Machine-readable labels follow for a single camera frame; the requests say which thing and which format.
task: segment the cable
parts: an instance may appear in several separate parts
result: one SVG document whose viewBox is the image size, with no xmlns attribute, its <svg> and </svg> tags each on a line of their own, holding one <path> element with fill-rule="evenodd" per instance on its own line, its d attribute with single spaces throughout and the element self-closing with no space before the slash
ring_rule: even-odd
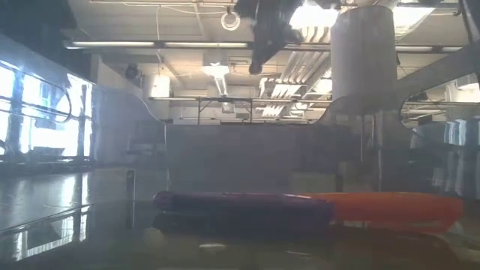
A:
<svg viewBox="0 0 480 270">
<path fill-rule="evenodd" d="M 155 22 L 157 23 L 157 40 L 160 40 L 160 26 L 158 26 L 158 11 L 160 8 L 161 6 L 158 6 L 157 11 L 155 12 Z"/>
<path fill-rule="evenodd" d="M 460 6 L 460 12 L 462 14 L 462 19 L 463 19 L 463 24 L 465 25 L 466 29 L 466 35 L 468 36 L 468 41 L 470 44 L 474 44 L 475 41 L 473 40 L 473 33 L 472 29 L 470 27 L 470 22 L 468 21 L 468 16 L 467 16 L 467 9 L 465 8 L 465 2 L 464 0 L 458 0 L 458 4 Z M 479 65 L 477 64 L 477 59 L 476 59 L 476 53 L 474 53 L 474 56 L 471 58 L 473 67 L 475 68 L 475 75 L 477 76 L 477 82 L 480 85 L 480 71 L 479 71 Z"/>
</svg>

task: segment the glass panel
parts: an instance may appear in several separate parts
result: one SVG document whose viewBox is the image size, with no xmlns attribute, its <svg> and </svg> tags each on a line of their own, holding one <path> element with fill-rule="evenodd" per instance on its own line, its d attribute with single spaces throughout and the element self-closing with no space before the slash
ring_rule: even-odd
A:
<svg viewBox="0 0 480 270">
<path fill-rule="evenodd" d="M 24 115 L 57 122 L 62 122 L 67 118 L 71 107 L 64 90 L 30 75 L 25 75 L 23 79 L 22 101 L 27 103 L 24 104 L 24 108 L 22 109 Z M 47 108 L 48 110 L 58 110 L 64 114 L 58 115 L 58 113 L 46 111 L 41 107 Z"/>
<path fill-rule="evenodd" d="M 14 89 L 15 73 L 4 67 L 0 67 L 0 96 L 11 98 Z"/>
<path fill-rule="evenodd" d="M 77 120 L 65 124 L 25 117 L 20 134 L 20 151 L 40 156 L 77 156 Z"/>
<path fill-rule="evenodd" d="M 403 124 L 420 137 L 456 146 L 480 145 L 480 88 L 464 76 L 410 97 L 402 108 Z"/>
<path fill-rule="evenodd" d="M 85 115 L 92 116 L 92 84 L 72 74 L 68 74 L 68 80 L 70 81 L 68 92 L 70 93 L 70 98 L 72 100 L 73 115 L 79 116 L 80 111 L 83 109 L 82 88 L 86 87 Z"/>
</svg>

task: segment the fluorescent light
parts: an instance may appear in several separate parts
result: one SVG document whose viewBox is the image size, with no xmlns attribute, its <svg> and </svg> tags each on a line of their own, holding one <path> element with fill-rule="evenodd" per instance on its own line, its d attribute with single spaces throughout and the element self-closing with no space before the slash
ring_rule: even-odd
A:
<svg viewBox="0 0 480 270">
<path fill-rule="evenodd" d="M 317 94 L 328 94 L 333 89 L 332 79 L 321 79 L 314 87 L 313 90 Z"/>
<path fill-rule="evenodd" d="M 156 76 L 150 96 L 152 98 L 168 98 L 170 96 L 170 78 L 165 75 Z"/>
<path fill-rule="evenodd" d="M 199 97 L 150 97 L 152 101 L 198 101 Z"/>
<path fill-rule="evenodd" d="M 77 47 L 154 47 L 151 41 L 73 41 Z"/>
<path fill-rule="evenodd" d="M 181 48 L 247 48 L 247 43 L 240 42 L 165 42 L 165 47 L 181 47 Z"/>
<path fill-rule="evenodd" d="M 395 28 L 414 26 L 434 10 L 434 7 L 395 7 L 393 9 Z"/>
<path fill-rule="evenodd" d="M 461 46 L 453 46 L 453 47 L 443 47 L 442 51 L 445 53 L 455 53 L 458 50 L 460 50 L 462 47 Z"/>
<path fill-rule="evenodd" d="M 332 27 L 337 22 L 338 10 L 325 10 L 319 5 L 311 5 L 305 2 L 297 8 L 290 20 L 294 29 L 302 29 L 309 26 Z"/>
<path fill-rule="evenodd" d="M 413 53 L 426 53 L 434 49 L 432 46 L 397 46 L 396 48 L 397 51 Z"/>
</svg>

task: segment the red object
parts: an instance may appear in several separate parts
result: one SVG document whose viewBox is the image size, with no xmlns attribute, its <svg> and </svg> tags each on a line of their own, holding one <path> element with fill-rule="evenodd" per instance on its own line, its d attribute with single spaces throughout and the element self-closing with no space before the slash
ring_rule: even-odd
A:
<svg viewBox="0 0 480 270">
<path fill-rule="evenodd" d="M 444 233 L 464 213 L 460 199 L 426 193 L 306 193 L 334 203 L 336 221 L 362 222 L 370 228 Z"/>
</svg>

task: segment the wall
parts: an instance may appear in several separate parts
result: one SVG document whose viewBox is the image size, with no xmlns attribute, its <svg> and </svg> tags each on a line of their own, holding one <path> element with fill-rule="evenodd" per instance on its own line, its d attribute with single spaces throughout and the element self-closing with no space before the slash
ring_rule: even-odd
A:
<svg viewBox="0 0 480 270">
<path fill-rule="evenodd" d="M 334 192 L 322 181 L 332 183 L 338 163 L 359 153 L 348 129 L 322 125 L 167 125 L 166 145 L 171 189 L 196 192 L 300 191 L 297 173 L 319 182 L 310 192 Z"/>
<path fill-rule="evenodd" d="M 112 89 L 121 90 L 138 98 L 143 98 L 142 89 L 126 80 L 112 68 L 104 64 L 99 55 L 93 55 L 91 58 L 92 79 L 100 86 L 106 86 Z"/>
</svg>

